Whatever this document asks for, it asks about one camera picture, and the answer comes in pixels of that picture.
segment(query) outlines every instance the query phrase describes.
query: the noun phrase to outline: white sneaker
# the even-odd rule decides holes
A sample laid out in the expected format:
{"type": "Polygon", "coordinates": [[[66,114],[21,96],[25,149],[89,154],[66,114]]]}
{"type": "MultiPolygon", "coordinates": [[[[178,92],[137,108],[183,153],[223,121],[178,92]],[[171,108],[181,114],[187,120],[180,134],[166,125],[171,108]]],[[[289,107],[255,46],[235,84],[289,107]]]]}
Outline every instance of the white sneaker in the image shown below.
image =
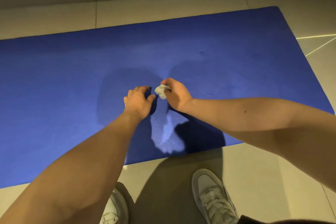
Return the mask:
{"type": "Polygon", "coordinates": [[[208,224],[238,222],[237,210],[225,186],[214,173],[207,169],[196,171],[191,186],[197,207],[208,224]]]}
{"type": "Polygon", "coordinates": [[[128,208],[124,197],[114,189],[107,201],[100,224],[128,224],[128,208]]]}

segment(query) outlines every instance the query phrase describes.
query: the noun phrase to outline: floor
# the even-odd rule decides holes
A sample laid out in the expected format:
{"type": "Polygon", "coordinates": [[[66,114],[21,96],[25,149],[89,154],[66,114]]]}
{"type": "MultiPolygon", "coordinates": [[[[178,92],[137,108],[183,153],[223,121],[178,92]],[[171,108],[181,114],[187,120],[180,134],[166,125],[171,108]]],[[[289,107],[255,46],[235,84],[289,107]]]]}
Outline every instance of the floor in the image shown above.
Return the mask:
{"type": "MultiPolygon", "coordinates": [[[[0,10],[0,39],[43,35],[277,5],[336,110],[336,0],[118,0],[0,10]]],[[[271,222],[336,222],[336,194],[287,161],[246,144],[125,166],[118,188],[131,223],[205,223],[191,176],[223,178],[238,213],[271,222]]],[[[0,190],[0,215],[27,186],[0,190]]]]}

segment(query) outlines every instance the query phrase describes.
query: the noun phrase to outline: yoga mat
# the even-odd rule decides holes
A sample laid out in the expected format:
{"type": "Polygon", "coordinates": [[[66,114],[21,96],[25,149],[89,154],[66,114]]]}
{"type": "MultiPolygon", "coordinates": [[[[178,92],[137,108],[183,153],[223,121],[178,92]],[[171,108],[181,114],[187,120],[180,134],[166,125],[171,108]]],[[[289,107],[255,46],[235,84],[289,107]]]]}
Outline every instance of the yoga mat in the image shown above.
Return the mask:
{"type": "MultiPolygon", "coordinates": [[[[195,98],[283,98],[333,113],[277,7],[2,40],[0,59],[0,187],[31,182],[114,120],[129,89],[169,76],[195,98]]],[[[237,143],[157,99],[125,163],[237,143]]]]}

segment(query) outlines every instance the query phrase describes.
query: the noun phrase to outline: white cloth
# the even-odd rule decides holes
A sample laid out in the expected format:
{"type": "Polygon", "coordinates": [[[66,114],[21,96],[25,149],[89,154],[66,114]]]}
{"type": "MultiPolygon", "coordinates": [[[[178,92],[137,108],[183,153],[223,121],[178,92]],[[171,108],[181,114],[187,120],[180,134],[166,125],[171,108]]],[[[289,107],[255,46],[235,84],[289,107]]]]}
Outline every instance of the white cloth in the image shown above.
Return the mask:
{"type": "Polygon", "coordinates": [[[161,84],[155,89],[155,93],[159,95],[161,99],[166,99],[165,89],[170,89],[168,85],[161,84]]]}

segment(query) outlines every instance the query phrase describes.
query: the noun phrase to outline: forearm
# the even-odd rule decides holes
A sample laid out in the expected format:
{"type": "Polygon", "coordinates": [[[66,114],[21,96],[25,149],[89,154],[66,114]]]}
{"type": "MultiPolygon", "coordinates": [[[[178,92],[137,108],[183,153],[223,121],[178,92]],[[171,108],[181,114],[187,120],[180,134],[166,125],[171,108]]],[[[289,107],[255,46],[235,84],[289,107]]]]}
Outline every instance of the forearm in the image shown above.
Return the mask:
{"type": "Polygon", "coordinates": [[[123,113],[58,158],[27,187],[1,220],[59,223],[102,197],[108,198],[139,122],[139,118],[123,113]]]}
{"type": "Polygon", "coordinates": [[[224,132],[267,131],[287,128],[300,105],[283,99],[193,99],[186,113],[224,132]]]}

